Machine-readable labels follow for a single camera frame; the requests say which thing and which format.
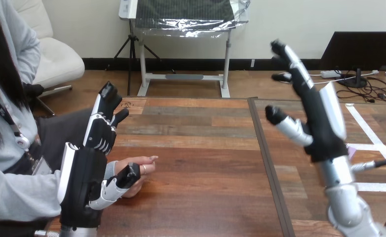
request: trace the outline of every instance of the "robotic arm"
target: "robotic arm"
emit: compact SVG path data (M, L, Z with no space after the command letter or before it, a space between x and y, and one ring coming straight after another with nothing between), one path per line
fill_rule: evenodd
M104 180L115 129L129 111L113 114L122 97L108 82L99 92L89 118L83 146L65 146L58 201L62 207L61 237L95 237L102 210L116 202L140 179L140 168L130 163L117 175Z
M307 123L266 107L266 117L281 132L304 147L322 178L329 200L328 218L346 237L386 237L386 228L375 223L368 204L357 194L354 174L344 143L346 129L334 85L317 91L298 56L276 40L271 43L274 61L287 65L291 82L302 100Z

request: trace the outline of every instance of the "plastic wrap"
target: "plastic wrap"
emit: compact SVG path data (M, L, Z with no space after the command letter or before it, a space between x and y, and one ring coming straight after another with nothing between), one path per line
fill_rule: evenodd
M248 23L251 0L138 0L135 28L144 35L220 37Z

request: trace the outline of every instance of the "power strip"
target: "power strip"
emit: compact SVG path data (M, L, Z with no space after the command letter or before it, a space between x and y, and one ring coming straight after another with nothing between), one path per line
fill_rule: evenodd
M338 78L341 77L341 71L338 71L340 74L336 73L336 71L322 71L322 78Z

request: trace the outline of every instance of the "woman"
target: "woman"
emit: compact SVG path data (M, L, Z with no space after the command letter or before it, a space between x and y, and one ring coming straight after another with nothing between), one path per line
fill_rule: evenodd
M0 236L27 236L43 228L45 218L60 214L56 199L60 164L65 142L81 146L90 110L62 117L34 120L22 83L31 84L40 61L36 33L21 19L10 0L0 0L0 102L11 115L19 131L32 144L30 154L18 146L13 128L0 114ZM31 176L30 157L43 156L50 175ZM157 157L128 158L107 165L105 178L122 170L129 162L144 165L145 172L155 170ZM147 176L126 194L132 197Z

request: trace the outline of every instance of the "woman's hand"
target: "woman's hand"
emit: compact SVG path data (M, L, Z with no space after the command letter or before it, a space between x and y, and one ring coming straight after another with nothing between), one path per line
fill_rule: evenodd
M118 174L130 162L140 165L140 179L135 184L133 184L133 186L123 195L123 197L132 198L140 191L140 189L142 189L143 182L145 182L149 175L155 171L155 161L157 158L157 156L133 157L123 159L116 163L114 166L115 174Z

